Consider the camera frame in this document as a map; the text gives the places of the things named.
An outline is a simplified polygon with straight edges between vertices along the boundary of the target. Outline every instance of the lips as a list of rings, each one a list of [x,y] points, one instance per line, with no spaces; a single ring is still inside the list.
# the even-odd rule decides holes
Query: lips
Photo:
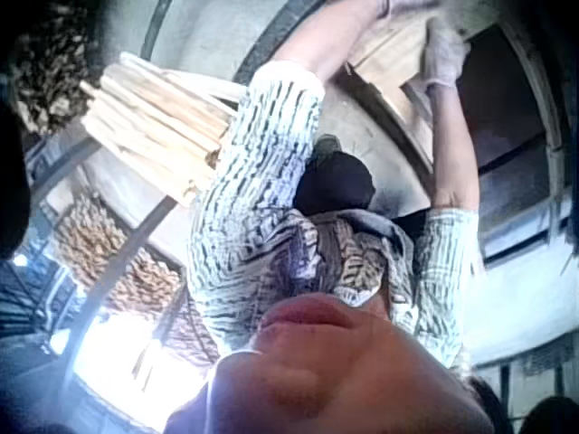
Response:
[[[260,329],[278,323],[353,328],[355,321],[330,296],[294,297],[274,306],[263,317]]]

